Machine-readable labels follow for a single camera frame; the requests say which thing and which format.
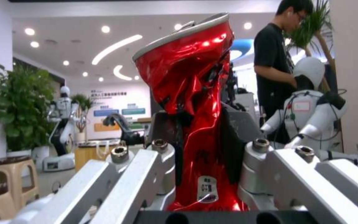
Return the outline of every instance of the tall plant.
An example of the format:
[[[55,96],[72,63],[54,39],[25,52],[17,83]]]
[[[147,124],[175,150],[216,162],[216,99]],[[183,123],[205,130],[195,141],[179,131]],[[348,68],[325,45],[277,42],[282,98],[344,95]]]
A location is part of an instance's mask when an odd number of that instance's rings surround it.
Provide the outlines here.
[[[333,27],[330,19],[328,1],[317,0],[313,12],[305,18],[304,22],[297,30],[288,34],[291,39],[290,46],[303,48],[306,51],[307,56],[311,56],[308,45],[310,45],[314,51],[318,51],[320,53],[317,44],[312,40],[315,36],[321,45],[327,61],[329,62],[332,70],[335,72],[335,61],[326,42],[326,38],[332,39],[332,30]],[[329,90],[329,86],[325,78],[323,79],[323,89],[326,91]]]
[[[13,71],[0,65],[0,122],[9,152],[48,144],[48,107],[54,89],[49,72],[17,64]]]
[[[84,94],[76,94],[71,97],[72,101],[76,101],[79,104],[78,110],[76,111],[76,116],[78,118],[87,117],[89,110],[94,106],[95,101],[90,97],[87,97]],[[86,123],[77,122],[76,126],[80,133],[84,132]]]

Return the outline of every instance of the man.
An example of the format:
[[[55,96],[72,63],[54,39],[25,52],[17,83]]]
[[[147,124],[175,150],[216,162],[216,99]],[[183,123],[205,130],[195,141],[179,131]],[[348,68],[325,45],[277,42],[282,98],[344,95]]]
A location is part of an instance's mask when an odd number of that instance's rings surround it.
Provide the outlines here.
[[[312,11],[311,0],[282,0],[273,21],[255,38],[254,70],[259,103],[266,113],[266,120],[283,107],[284,101],[296,89],[296,81],[291,75],[294,63],[285,47],[283,32],[294,31]],[[268,139],[283,144],[290,140],[284,125]]]

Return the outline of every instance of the white label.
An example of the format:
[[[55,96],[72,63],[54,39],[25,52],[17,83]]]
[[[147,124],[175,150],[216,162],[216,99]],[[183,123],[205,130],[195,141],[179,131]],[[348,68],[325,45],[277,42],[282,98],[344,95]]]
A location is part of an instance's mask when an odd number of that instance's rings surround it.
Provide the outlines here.
[[[197,188],[197,201],[200,203],[212,203],[218,200],[216,179],[210,176],[199,177]]]
[[[294,111],[309,111],[310,102],[296,102],[294,103]]]

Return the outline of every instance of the plant pot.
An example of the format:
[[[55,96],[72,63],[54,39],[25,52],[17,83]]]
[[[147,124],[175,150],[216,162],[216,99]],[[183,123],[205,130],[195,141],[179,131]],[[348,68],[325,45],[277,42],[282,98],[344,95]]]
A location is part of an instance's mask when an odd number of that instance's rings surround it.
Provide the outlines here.
[[[31,149],[21,150],[21,151],[16,151],[16,152],[7,152],[6,156],[7,157],[12,157],[12,156],[31,156]],[[29,175],[30,175],[30,169],[28,167],[23,168],[23,170],[21,171],[21,177],[27,177]]]
[[[40,146],[34,148],[31,152],[31,157],[35,160],[35,167],[37,170],[42,170],[42,162],[46,157],[49,157],[49,146]]]
[[[75,142],[85,142],[85,132],[77,132],[75,138]]]

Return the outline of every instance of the white humanoid robot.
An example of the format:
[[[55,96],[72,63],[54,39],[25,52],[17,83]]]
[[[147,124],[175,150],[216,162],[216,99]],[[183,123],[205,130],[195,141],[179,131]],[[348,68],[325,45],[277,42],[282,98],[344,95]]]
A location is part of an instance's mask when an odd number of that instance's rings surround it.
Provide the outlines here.
[[[313,57],[303,58],[294,68],[298,91],[284,102],[284,108],[261,127],[273,133],[284,122],[290,143],[285,148],[309,146],[329,150],[334,134],[334,121],[342,118],[348,103],[337,93],[316,91],[324,76],[324,64]]]
[[[74,168],[74,153],[67,152],[66,143],[74,130],[75,123],[85,121],[74,116],[78,109],[78,103],[72,102],[68,97],[70,89],[67,86],[63,86],[60,92],[61,97],[57,102],[52,102],[48,112],[48,121],[57,122],[49,141],[55,147],[58,156],[44,159],[43,170],[45,172]]]

